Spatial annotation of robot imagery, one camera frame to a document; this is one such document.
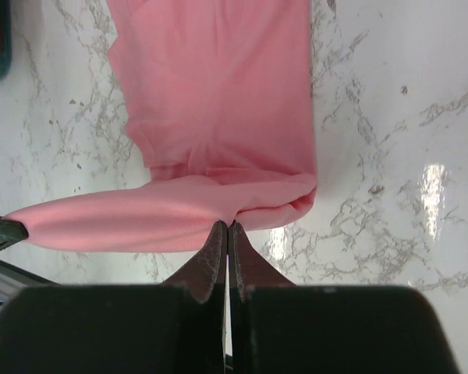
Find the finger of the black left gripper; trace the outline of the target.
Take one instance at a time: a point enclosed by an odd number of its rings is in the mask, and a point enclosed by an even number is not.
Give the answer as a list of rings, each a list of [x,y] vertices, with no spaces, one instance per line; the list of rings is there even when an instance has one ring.
[[[0,251],[27,238],[28,232],[23,224],[0,217]]]

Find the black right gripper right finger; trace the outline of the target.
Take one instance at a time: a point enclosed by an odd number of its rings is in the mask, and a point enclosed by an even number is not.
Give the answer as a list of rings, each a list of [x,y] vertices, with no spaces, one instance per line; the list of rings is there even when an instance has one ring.
[[[229,227],[235,373],[457,373],[437,314],[416,289],[298,286]]]

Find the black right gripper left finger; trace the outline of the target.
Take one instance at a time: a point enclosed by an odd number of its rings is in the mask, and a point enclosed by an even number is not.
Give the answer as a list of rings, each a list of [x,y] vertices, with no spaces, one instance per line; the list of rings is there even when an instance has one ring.
[[[0,373],[223,373],[228,230],[160,284],[24,288],[0,312]]]

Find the pink t-shirt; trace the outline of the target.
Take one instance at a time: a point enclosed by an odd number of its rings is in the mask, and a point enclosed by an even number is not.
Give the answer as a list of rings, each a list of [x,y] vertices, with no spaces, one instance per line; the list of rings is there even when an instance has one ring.
[[[108,60],[151,180],[8,215],[76,252],[194,251],[216,221],[287,225],[317,170],[306,1],[110,1]]]

